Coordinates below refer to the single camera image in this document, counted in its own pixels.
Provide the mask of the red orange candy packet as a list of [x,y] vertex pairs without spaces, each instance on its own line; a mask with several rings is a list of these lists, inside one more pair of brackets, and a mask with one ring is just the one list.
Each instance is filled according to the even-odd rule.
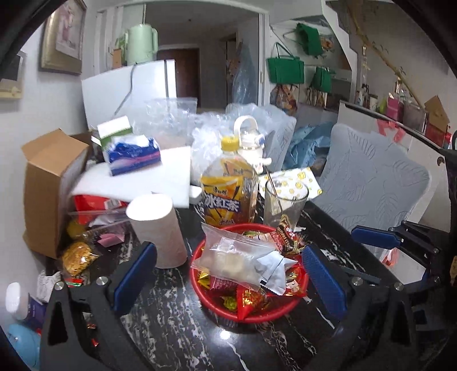
[[269,292],[263,288],[254,290],[239,285],[236,290],[237,318],[242,321],[250,315],[263,313],[272,308]]

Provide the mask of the clear zip bag with snack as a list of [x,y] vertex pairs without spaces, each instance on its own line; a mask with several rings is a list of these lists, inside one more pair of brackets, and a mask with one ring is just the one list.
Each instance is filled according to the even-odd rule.
[[276,245],[205,223],[201,227],[205,233],[204,247],[191,267],[211,277],[259,289],[262,274],[266,271],[259,259],[277,252]]

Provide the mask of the gold red snack bag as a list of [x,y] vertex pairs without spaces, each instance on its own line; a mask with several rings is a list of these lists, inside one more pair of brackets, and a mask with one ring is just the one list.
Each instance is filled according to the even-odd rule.
[[242,234],[249,238],[275,243],[276,248],[285,257],[298,255],[305,248],[302,236],[291,228],[290,220],[286,214],[281,216],[280,223],[272,232],[260,233],[249,230]]

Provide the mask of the white paper towel roll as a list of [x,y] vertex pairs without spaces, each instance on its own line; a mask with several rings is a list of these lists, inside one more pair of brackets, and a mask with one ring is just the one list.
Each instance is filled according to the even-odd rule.
[[171,269],[186,263],[187,248],[169,195],[140,194],[127,206],[126,216],[138,240],[157,248],[157,268]]

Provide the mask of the grey leaf pattern chair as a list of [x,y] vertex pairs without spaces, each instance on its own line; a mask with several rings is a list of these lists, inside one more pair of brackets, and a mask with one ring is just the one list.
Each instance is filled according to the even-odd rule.
[[335,124],[318,180],[322,193],[312,203],[348,231],[389,229],[410,216],[430,181],[427,168],[388,138]]

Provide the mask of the yellow snack bag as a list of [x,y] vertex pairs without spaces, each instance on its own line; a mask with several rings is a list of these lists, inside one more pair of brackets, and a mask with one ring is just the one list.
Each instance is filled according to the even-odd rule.
[[77,241],[63,251],[61,263],[68,274],[76,277],[98,258],[99,255],[88,244]]

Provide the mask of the red packaged box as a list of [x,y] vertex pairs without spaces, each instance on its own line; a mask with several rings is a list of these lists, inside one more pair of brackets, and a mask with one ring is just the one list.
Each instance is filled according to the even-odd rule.
[[77,211],[77,221],[87,225],[96,218],[94,212],[126,208],[128,203],[96,195],[75,195],[74,206]]

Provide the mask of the red plastic basket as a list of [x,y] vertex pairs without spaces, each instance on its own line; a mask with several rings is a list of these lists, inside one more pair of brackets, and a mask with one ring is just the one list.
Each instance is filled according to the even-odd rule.
[[190,279],[206,309],[232,322],[257,324],[288,314],[306,296],[304,238],[286,219],[276,228],[201,227],[205,238],[192,257]]

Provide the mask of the yellow smiley paper bag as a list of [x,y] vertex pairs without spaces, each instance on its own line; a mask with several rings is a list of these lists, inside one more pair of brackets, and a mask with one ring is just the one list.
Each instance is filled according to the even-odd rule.
[[273,180],[272,190],[268,175],[259,178],[259,194],[265,198],[267,193],[277,195],[281,200],[314,199],[322,193],[313,172],[309,167],[294,168],[270,174]]

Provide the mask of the white foam board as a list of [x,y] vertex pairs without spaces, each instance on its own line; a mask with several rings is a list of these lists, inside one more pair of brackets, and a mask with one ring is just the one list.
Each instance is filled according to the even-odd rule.
[[161,162],[146,168],[112,176],[107,163],[91,166],[82,174],[71,195],[95,195],[131,202],[138,194],[153,192],[172,197],[173,206],[189,206],[191,148],[179,147],[161,152]]

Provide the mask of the clear drinking glass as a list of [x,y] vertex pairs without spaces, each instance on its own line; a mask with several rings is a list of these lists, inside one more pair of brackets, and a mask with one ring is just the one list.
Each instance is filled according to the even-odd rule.
[[[273,180],[270,181],[272,190],[274,189]],[[263,223],[269,227],[277,227],[280,223],[280,218],[286,214],[290,220],[290,226],[294,229],[297,226],[300,214],[304,208],[307,199],[299,200],[281,200],[277,195],[267,193],[265,195],[265,205],[263,214]]]

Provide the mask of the blue tissue pack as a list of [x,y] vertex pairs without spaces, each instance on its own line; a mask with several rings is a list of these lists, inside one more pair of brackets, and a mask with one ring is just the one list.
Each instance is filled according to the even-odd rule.
[[112,176],[140,170],[161,162],[160,146],[144,134],[113,136],[104,147],[105,161]]

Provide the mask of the iced tea bottle yellow cap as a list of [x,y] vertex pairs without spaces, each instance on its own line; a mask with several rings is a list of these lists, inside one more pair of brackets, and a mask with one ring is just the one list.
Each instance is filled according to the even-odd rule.
[[224,136],[222,154],[201,176],[205,222],[213,227],[251,223],[255,219],[258,176],[239,153],[239,139]]

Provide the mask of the brown cardboard box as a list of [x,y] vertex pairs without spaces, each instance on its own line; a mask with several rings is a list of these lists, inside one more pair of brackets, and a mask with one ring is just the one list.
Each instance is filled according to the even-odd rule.
[[24,144],[22,151],[24,240],[30,250],[56,259],[70,193],[85,171],[89,146],[57,129]]

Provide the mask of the light blue round gadget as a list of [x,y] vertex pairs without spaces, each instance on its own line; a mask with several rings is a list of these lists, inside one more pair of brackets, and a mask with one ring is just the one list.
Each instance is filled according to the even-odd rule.
[[39,370],[40,334],[25,325],[14,323],[8,327],[7,337],[23,362],[31,370]]

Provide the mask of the white cartoon water bottle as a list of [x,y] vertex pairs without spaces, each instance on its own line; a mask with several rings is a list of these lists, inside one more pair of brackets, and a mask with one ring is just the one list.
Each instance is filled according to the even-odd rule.
[[256,119],[250,115],[238,117],[234,122],[233,132],[238,137],[238,153],[258,175],[263,174],[265,167],[272,164],[272,159],[264,157],[265,137],[259,131]]

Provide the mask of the green tote bag lower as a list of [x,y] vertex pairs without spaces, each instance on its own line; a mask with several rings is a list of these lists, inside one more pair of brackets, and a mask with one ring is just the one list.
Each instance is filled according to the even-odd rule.
[[334,74],[334,70],[323,66],[316,66],[310,87],[322,93],[330,93],[332,91],[332,77]]

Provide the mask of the green tote bag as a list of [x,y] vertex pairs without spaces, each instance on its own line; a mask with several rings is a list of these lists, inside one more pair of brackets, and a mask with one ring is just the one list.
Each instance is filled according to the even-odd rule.
[[304,84],[304,62],[280,43],[275,43],[276,57],[266,60],[270,83],[280,85]]
[[297,23],[295,29],[284,33],[283,37],[301,46],[304,53],[308,56],[319,57],[324,52],[318,30],[304,23]]
[[330,93],[332,91],[332,77],[334,74],[334,70],[323,66],[316,66],[310,87],[322,93]]

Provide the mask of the white refrigerator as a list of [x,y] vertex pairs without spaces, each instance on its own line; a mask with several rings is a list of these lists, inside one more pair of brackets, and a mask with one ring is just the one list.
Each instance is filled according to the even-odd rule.
[[114,118],[122,101],[142,104],[177,96],[176,62],[158,60],[89,77],[81,81],[87,126],[90,129]]

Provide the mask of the green tote bag upper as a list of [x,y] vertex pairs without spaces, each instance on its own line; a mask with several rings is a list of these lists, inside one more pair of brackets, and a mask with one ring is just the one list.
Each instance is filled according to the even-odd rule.
[[301,46],[304,53],[308,56],[319,57],[324,52],[318,30],[304,23],[297,23],[295,29],[284,33],[283,37]]

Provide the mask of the mint green kettle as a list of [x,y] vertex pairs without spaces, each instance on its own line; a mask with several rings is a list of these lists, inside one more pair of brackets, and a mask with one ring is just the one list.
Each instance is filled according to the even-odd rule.
[[158,52],[158,31],[149,24],[138,24],[125,33],[125,56],[128,66],[152,62]]

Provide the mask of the gold framed picture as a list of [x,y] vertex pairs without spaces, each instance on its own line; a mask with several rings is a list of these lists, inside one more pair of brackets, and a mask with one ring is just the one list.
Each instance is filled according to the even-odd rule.
[[41,70],[81,74],[86,12],[84,1],[69,0],[47,19],[41,46]]

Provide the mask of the wall intercom panel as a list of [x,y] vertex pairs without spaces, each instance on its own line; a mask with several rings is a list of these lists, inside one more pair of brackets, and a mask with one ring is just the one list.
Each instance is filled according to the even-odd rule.
[[23,97],[23,81],[26,54],[19,51],[1,79],[0,97],[2,100],[20,100]]

